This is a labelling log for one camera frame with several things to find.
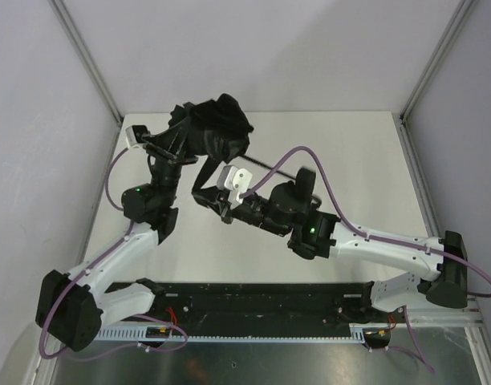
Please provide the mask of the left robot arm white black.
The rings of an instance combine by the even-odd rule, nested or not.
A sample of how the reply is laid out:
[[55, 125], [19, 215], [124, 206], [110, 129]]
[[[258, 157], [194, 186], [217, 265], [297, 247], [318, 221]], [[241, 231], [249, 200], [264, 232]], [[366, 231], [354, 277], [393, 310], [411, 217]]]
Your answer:
[[35, 322], [41, 329], [39, 354], [44, 359], [67, 350], [81, 351], [104, 327], [147, 313], [161, 293], [160, 286], [147, 278], [112, 293], [108, 287], [120, 271], [173, 232], [181, 169], [197, 162], [190, 143], [193, 122], [189, 117], [171, 119], [160, 134], [132, 125], [125, 135], [128, 149], [142, 147], [152, 157], [152, 180], [123, 193], [123, 213], [129, 224], [113, 245], [66, 273], [53, 269], [43, 278]]

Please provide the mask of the right aluminium corner post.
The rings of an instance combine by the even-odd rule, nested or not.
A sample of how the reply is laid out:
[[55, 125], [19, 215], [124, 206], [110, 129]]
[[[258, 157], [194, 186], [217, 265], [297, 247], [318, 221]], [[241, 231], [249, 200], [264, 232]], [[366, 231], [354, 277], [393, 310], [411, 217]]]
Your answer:
[[437, 75], [443, 65], [448, 53], [452, 50], [453, 44], [458, 39], [478, 3], [479, 2], [476, 0], [459, 1], [457, 8], [454, 10], [452, 17], [448, 21], [443, 34], [426, 63], [422, 74], [412, 89], [404, 108], [399, 114], [399, 117], [403, 122], [407, 121], [414, 112], [433, 78]]

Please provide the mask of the black folding umbrella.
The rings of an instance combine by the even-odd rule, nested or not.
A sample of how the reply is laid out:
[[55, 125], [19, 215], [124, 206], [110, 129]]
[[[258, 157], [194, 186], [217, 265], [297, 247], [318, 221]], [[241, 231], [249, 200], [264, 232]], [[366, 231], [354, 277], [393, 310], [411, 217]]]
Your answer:
[[230, 164], [238, 157], [269, 171], [274, 170], [273, 166], [246, 155], [254, 127], [238, 101], [231, 95], [224, 93], [217, 99], [202, 103], [177, 105], [170, 116], [168, 126], [189, 117], [189, 151], [197, 157], [207, 157], [194, 181], [192, 191], [203, 188], [220, 164]]

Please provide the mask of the aluminium corner post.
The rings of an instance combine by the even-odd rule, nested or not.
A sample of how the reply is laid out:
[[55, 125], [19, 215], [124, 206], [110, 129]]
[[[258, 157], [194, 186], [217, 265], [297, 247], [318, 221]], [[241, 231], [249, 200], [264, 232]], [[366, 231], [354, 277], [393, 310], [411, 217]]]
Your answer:
[[124, 121], [124, 118], [120, 113], [107, 83], [104, 80], [103, 75], [99, 70], [87, 44], [85, 43], [79, 28], [76, 26], [75, 20], [72, 18], [65, 1], [49, 0], [48, 4], [59, 21], [60, 26], [63, 28], [67, 39], [71, 43], [74, 52], [78, 56], [79, 61], [81, 62], [99, 97], [102, 99], [103, 104], [107, 108], [113, 120], [116, 122], [116, 125], [120, 127]]
[[412, 89], [404, 108], [399, 114], [399, 117], [403, 122], [407, 121], [414, 112], [433, 78], [437, 75], [443, 65], [448, 53], [452, 50], [453, 44], [458, 39], [478, 3], [479, 2], [476, 0], [459, 1], [457, 8], [454, 10], [452, 17], [448, 21], [443, 34], [426, 63], [422, 74]]

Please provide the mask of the aluminium frame crossbar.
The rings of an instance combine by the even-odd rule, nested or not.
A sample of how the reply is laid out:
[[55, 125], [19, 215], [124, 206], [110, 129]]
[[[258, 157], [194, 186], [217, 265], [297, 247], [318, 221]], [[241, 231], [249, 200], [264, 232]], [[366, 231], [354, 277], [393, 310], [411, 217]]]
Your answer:
[[408, 307], [409, 322], [414, 327], [474, 327], [483, 324], [477, 300], [467, 297], [463, 309], [449, 309], [429, 304], [426, 307]]

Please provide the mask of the left aluminium corner post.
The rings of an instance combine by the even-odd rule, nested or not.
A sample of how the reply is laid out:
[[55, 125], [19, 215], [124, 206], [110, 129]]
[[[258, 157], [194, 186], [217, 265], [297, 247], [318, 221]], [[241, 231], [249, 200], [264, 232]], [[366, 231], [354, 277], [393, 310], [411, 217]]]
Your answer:
[[72, 18], [65, 1], [49, 0], [48, 4], [59, 21], [60, 26], [63, 28], [67, 39], [71, 43], [74, 52], [78, 56], [79, 61], [81, 62], [99, 97], [102, 99], [103, 104], [107, 108], [113, 120], [116, 122], [116, 125], [120, 127], [124, 121], [124, 118], [120, 113], [107, 83], [104, 80], [103, 75], [99, 70], [87, 44], [85, 43], [79, 28], [76, 26], [75, 20]]

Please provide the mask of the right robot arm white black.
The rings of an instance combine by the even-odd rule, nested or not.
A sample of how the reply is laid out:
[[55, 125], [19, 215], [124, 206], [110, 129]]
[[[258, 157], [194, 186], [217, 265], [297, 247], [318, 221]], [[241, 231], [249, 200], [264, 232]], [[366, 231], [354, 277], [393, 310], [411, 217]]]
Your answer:
[[373, 309], [388, 313], [404, 306], [464, 309], [468, 305], [464, 259], [443, 257], [444, 241], [351, 230], [344, 219], [318, 210], [312, 186], [310, 182], [281, 183], [269, 198], [257, 193], [239, 198], [235, 191], [217, 186], [195, 188], [192, 195], [226, 224], [238, 220], [288, 236], [288, 248], [304, 259], [356, 258], [402, 270], [398, 277], [365, 285], [362, 300]]

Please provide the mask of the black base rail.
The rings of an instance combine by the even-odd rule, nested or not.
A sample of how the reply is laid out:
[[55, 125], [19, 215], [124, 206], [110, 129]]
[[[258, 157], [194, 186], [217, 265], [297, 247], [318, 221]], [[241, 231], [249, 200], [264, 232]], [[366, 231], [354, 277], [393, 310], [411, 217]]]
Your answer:
[[161, 283], [163, 294], [147, 315], [174, 319], [187, 334], [259, 333], [310, 336], [325, 327], [402, 324], [403, 315], [372, 308], [362, 283]]

